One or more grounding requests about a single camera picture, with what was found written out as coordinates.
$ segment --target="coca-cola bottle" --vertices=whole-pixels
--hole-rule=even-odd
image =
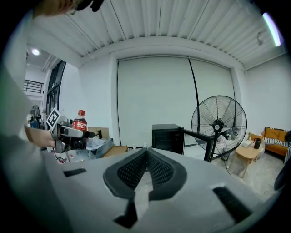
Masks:
[[[87,121],[85,120],[84,110],[79,110],[78,116],[73,120],[72,128],[87,131]]]

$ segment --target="red bottle cap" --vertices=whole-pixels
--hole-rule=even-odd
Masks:
[[[84,110],[79,110],[78,115],[84,116],[85,115],[85,111]]]

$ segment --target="fluorescent light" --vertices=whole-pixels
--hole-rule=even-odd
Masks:
[[[279,31],[276,27],[276,24],[274,23],[274,21],[272,20],[272,18],[269,16],[269,14],[267,12],[263,14],[263,18],[269,27],[269,30],[272,34],[275,45],[280,46],[281,40],[280,40]]]
[[[40,54],[40,52],[37,49],[33,49],[31,52],[36,56]]]

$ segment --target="black cabinet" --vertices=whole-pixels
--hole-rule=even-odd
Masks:
[[[152,147],[183,154],[184,134],[181,130],[182,128],[176,124],[153,125]]]

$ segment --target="round table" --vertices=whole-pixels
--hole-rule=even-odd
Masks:
[[[236,149],[236,155],[234,156],[234,158],[233,158],[233,160],[231,162],[231,165],[232,165],[232,163],[233,163],[233,161],[235,160],[236,157],[241,158],[242,160],[246,161],[246,168],[245,168],[244,174],[242,175],[242,178],[245,176],[246,169],[249,166],[249,164],[253,160],[255,160],[255,161],[257,160],[259,152],[261,151],[261,149],[262,149],[262,144],[260,144],[259,149],[255,149],[254,148],[254,143],[252,143],[251,146],[248,147],[248,148],[243,147],[243,146],[239,146]]]

